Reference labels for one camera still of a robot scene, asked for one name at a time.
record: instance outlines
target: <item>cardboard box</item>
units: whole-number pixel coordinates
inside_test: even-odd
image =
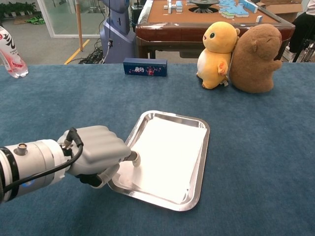
[[[267,5],[266,9],[277,16],[292,23],[297,16],[297,13],[303,11],[302,4],[279,4]]]
[[[266,4],[263,2],[257,2],[256,5],[266,9]]]

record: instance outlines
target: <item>robotic arm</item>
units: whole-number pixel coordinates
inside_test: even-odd
[[[105,126],[71,128],[57,141],[0,147],[0,204],[56,183],[66,172],[101,188],[122,161],[138,167],[140,156]]]

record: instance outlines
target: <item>blue tablecloth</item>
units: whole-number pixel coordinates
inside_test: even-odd
[[[41,65],[14,79],[0,67],[1,146],[98,124],[125,140],[148,110],[211,127],[192,210],[160,208],[66,175],[0,205],[0,235],[314,236],[315,64],[284,64],[265,94],[231,85],[205,90],[195,72],[195,64],[169,64],[168,77],[127,76],[120,64]]]

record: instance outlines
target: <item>white paper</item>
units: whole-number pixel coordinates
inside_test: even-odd
[[[154,117],[131,148],[141,164],[121,163],[120,183],[133,183],[142,191],[180,204],[202,147],[206,129]]]

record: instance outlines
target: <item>gray floor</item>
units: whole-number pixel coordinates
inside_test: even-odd
[[[3,26],[10,32],[19,54],[28,64],[64,64],[79,48],[77,38],[51,38],[46,25],[20,24],[14,20],[6,20]],[[75,59],[84,58],[93,52],[97,38],[90,38],[83,52]],[[182,59],[177,52],[156,52],[158,59],[167,59],[170,63],[196,63],[197,59]]]

